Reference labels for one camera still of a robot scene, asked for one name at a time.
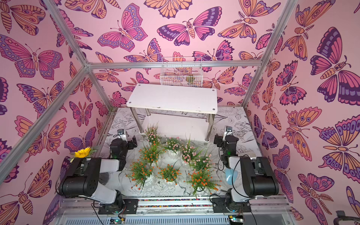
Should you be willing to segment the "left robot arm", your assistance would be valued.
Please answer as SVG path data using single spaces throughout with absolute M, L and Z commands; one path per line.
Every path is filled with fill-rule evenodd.
M 107 213 L 124 212 L 126 204 L 121 192 L 106 187 L 99 179 L 103 173 L 123 171 L 128 151 L 136 147 L 135 136 L 128 141 L 125 135 L 119 135 L 110 144 L 110 158 L 75 158 L 60 181 L 58 194 L 63 197 L 91 199 L 100 203 L 100 209 Z

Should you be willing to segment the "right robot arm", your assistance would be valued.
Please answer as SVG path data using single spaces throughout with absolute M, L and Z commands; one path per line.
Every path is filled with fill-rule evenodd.
M 279 185 L 269 160 L 266 157 L 238 155 L 238 141 L 239 138 L 233 135 L 214 137 L 226 173 L 226 182 L 231 186 L 225 194 L 225 205 L 230 212 L 239 212 L 243 205 L 256 197 L 279 194 Z

